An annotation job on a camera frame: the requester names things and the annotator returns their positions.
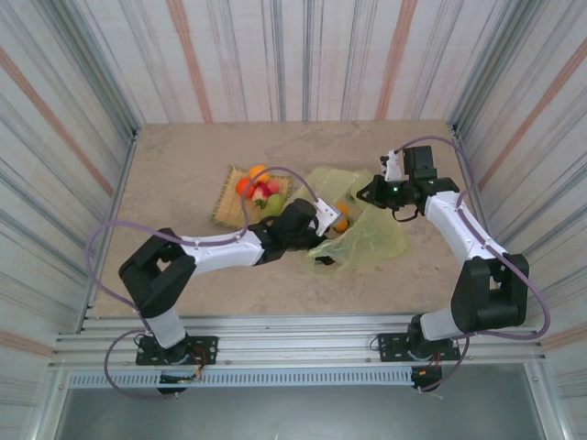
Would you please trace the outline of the yellow-green plastic bag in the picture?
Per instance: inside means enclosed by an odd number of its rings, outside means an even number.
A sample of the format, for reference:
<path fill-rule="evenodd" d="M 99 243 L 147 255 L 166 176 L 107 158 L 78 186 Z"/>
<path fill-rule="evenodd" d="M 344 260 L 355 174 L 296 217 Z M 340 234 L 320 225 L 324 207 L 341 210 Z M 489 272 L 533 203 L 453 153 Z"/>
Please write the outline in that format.
<path fill-rule="evenodd" d="M 337 207 L 349 207 L 349 229 L 343 233 L 339 246 L 319 245 L 303 257 L 305 270 L 315 276 L 327 276 L 347 270 L 375 266 L 401 256 L 409 250 L 404 230 L 389 210 L 383 210 L 359 200 L 356 193 L 371 182 L 367 170 L 340 170 L 318 167 L 306 176 L 316 195 Z M 328 256 L 336 261 L 331 266 L 315 264 L 315 258 Z"/>

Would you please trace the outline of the woven bamboo tray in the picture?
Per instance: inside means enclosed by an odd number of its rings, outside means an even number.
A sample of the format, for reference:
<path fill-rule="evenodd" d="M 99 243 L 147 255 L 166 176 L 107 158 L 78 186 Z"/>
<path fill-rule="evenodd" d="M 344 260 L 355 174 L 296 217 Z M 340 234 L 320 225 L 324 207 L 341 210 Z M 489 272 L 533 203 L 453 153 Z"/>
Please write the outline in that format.
<path fill-rule="evenodd" d="M 216 201 L 216 206 L 210 216 L 210 220 L 230 230 L 239 230 L 244 226 L 244 214 L 241 208 L 241 196 L 237 193 L 238 183 L 249 177 L 245 169 L 230 165 L 225 178 L 224 186 Z M 272 175 L 272 181 L 276 181 L 280 187 L 280 194 L 287 199 L 292 191 L 293 178 L 289 175 Z M 245 202 L 249 222 L 251 224 L 260 221 L 261 208 L 254 206 L 254 203 L 247 199 Z"/>

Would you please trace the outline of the aluminium mounting rail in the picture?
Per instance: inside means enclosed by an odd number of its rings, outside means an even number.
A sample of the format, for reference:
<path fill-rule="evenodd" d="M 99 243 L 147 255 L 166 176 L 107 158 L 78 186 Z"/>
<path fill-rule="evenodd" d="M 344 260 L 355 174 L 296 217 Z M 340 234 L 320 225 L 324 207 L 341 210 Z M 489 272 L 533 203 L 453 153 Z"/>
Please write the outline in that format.
<path fill-rule="evenodd" d="M 264 316 L 193 316 L 182 319 L 194 336 L 216 336 L 216 367 L 294 368 L 360 367 L 380 361 L 374 337 L 404 332 L 406 314 L 330 314 Z M 52 370 L 99 369 L 109 358 L 112 369 L 132 369 L 137 348 L 130 317 L 91 317 L 80 333 L 59 335 L 50 359 Z"/>

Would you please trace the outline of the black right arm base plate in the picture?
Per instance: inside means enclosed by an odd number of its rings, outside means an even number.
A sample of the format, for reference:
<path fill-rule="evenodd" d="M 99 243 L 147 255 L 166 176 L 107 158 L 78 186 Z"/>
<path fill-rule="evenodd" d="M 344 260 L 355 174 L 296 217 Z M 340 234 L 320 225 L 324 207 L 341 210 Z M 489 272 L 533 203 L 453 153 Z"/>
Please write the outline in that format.
<path fill-rule="evenodd" d="M 450 339 L 427 341 L 411 337 L 407 333 L 377 335 L 381 362 L 425 362 L 434 357 L 440 360 L 458 360 L 460 349 Z"/>

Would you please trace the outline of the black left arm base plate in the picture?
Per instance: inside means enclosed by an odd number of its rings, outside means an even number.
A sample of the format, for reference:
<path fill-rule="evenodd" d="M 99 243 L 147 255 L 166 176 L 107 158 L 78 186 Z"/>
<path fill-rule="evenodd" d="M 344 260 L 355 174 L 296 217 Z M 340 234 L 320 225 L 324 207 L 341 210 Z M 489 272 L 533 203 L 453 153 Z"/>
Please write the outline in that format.
<path fill-rule="evenodd" d="M 163 348 L 152 335 L 139 335 L 136 364 L 139 366 L 215 365 L 219 338 L 187 335 L 178 344 Z"/>

